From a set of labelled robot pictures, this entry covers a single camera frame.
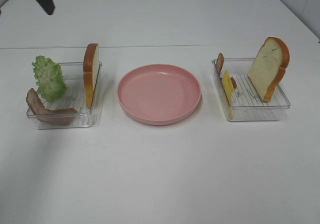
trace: cheese slice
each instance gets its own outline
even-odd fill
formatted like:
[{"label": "cheese slice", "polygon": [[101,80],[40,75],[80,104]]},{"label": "cheese slice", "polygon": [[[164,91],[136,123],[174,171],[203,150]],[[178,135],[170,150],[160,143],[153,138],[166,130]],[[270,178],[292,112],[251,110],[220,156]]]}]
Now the cheese slice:
[{"label": "cheese slice", "polygon": [[222,78],[222,85],[223,85],[223,89],[225,91],[226,97],[229,101],[229,104],[231,105],[232,102],[232,93],[235,91],[234,89],[234,85],[231,81],[230,75],[229,75],[229,71],[226,70],[224,72],[223,78]]}]

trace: bacon strip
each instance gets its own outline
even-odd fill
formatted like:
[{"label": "bacon strip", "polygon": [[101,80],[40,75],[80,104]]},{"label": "bacon strip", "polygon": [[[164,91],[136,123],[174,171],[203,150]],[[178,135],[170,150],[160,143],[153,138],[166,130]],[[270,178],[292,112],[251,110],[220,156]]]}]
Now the bacon strip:
[{"label": "bacon strip", "polygon": [[[46,109],[44,104],[41,102],[37,92],[33,88],[31,88],[28,91],[25,100],[34,115],[77,113],[77,110],[75,110],[74,108],[58,109],[58,110]],[[74,120],[74,118],[75,118],[74,116],[70,116],[70,117],[39,117],[37,119],[41,122],[50,123],[53,125],[67,126]]]}]

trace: plastic container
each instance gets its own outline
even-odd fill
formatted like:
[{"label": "plastic container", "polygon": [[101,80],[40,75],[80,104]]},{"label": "plastic container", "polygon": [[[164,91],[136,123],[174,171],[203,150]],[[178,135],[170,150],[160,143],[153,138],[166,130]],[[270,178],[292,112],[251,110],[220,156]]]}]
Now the plastic container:
[{"label": "plastic container", "polygon": [[[82,62],[63,62],[60,63],[63,79],[68,87],[65,94],[53,101],[47,102],[41,95],[40,97],[43,105],[49,110],[68,109],[74,108],[77,113],[65,113],[65,114],[39,114],[35,115],[28,108],[26,112],[27,118],[33,119],[38,123],[38,129],[64,129],[64,128],[86,128],[92,127],[100,120],[102,110],[102,98],[100,97],[101,89],[101,66],[99,63],[99,71],[95,84],[93,100],[91,108],[86,106],[86,95],[84,88],[84,77],[83,77],[83,63]],[[72,122],[69,125],[57,125],[47,123],[54,119],[72,118]]]},{"label": "plastic container", "polygon": [[[212,61],[214,84],[228,121],[277,121],[290,108],[291,104],[279,85],[275,88],[269,102],[261,100],[247,76],[254,60],[254,58],[226,58],[220,75],[216,67],[217,59]],[[231,103],[222,85],[222,77],[226,70],[237,84]]]}]

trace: bread slice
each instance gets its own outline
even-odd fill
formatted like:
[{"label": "bread slice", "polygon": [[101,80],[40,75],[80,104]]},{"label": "bread slice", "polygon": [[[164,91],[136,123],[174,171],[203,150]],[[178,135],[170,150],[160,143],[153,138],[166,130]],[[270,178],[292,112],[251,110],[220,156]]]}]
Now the bread slice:
[{"label": "bread slice", "polygon": [[284,77],[290,54],[286,44],[277,37],[268,37],[248,72],[248,77],[264,102],[269,102]]},{"label": "bread slice", "polygon": [[99,44],[87,46],[83,59],[83,83],[86,107],[91,108],[99,71]]}]

